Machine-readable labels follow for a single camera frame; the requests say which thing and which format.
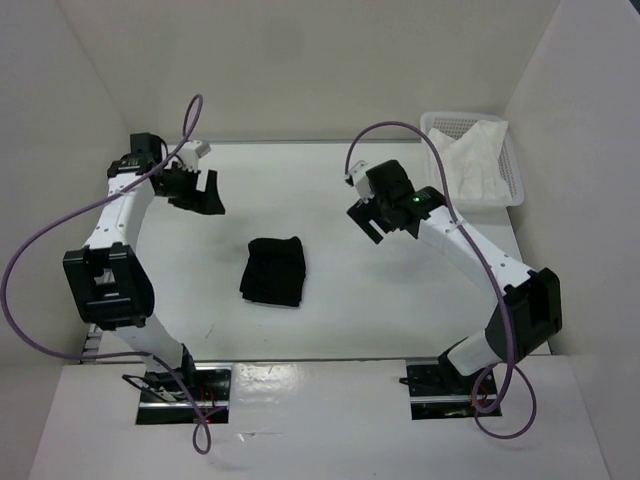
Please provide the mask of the black skirt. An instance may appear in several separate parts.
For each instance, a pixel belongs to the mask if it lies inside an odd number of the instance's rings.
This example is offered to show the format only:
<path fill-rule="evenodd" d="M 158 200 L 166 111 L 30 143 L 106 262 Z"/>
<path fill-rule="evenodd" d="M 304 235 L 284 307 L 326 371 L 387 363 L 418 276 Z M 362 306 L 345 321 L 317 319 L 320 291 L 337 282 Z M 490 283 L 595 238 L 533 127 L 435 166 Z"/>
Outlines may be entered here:
<path fill-rule="evenodd" d="M 239 291 L 244 300 L 298 308 L 306 279 L 301 240 L 257 238 L 248 244 L 249 257 Z"/>

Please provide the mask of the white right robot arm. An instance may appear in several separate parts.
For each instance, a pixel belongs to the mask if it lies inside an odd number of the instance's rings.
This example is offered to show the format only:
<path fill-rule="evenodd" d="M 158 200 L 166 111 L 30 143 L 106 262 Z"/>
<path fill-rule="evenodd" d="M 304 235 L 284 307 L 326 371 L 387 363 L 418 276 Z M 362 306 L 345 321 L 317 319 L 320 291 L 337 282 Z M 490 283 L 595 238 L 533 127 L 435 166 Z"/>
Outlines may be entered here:
<path fill-rule="evenodd" d="M 438 251 L 496 303 L 484 329 L 439 356 L 443 389 L 459 393 L 484 368 L 508 359 L 520 362 L 561 330 L 558 276 L 506 254 L 450 208 L 437 189 L 415 189 L 398 161 L 374 167 L 359 161 L 346 182 L 359 195 L 347 214 L 375 243 L 386 233 L 405 231 Z"/>

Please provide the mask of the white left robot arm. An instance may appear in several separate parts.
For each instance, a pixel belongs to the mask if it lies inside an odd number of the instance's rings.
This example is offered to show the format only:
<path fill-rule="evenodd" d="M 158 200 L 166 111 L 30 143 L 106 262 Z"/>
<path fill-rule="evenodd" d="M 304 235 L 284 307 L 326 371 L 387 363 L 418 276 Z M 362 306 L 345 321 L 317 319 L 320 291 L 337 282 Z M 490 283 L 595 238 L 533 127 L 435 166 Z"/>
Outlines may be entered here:
<path fill-rule="evenodd" d="M 199 168 L 209 143 L 186 142 L 168 166 L 161 164 L 163 141 L 157 135 L 131 135 L 130 149 L 109 166 L 112 200 L 83 247 L 65 253 L 63 269 L 81 319 L 144 352 L 143 381 L 151 396 L 183 401 L 198 390 L 199 375 L 188 348 L 155 315 L 154 289 L 135 249 L 156 197 L 200 215 L 222 215 L 225 208 L 216 172 Z"/>

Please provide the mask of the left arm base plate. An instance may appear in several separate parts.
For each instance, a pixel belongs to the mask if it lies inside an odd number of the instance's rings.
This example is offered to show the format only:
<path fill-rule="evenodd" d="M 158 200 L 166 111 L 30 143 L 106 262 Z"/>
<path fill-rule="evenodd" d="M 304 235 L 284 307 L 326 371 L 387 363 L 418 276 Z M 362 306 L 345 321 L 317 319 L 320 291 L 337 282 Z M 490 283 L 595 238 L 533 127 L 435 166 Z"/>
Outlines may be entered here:
<path fill-rule="evenodd" d="M 176 383 L 161 386 L 149 373 L 123 374 L 122 380 L 139 392 L 137 425 L 190 425 L 198 417 Z M 227 424 L 231 393 L 230 364 L 197 365 L 191 384 L 185 382 L 208 424 Z"/>

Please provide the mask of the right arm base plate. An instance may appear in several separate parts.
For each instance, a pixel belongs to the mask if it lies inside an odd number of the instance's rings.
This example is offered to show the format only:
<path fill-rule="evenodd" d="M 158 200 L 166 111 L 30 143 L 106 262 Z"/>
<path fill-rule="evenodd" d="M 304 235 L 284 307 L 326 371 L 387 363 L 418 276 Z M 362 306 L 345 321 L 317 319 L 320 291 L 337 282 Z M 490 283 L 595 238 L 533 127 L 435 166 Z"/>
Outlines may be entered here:
<path fill-rule="evenodd" d="M 473 418 L 471 393 L 478 376 L 460 376 L 435 359 L 408 360 L 398 382 L 407 388 L 414 421 Z"/>

